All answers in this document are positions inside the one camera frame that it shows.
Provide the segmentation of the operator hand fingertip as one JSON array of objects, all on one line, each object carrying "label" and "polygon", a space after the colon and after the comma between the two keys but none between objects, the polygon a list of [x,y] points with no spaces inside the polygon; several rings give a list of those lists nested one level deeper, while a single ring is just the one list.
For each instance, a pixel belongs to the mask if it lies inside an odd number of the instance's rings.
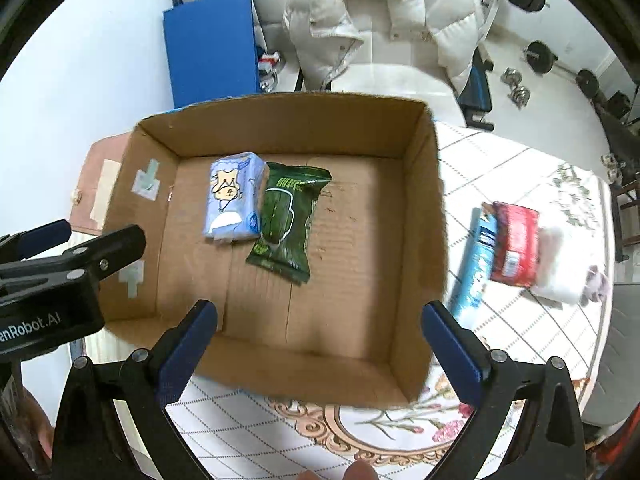
[{"label": "operator hand fingertip", "polygon": [[[357,460],[350,464],[344,471],[343,480],[378,480],[378,474],[374,470],[372,466],[363,462],[362,460]],[[301,472],[296,480],[320,480],[318,474],[315,474],[312,471],[306,470]]]}]

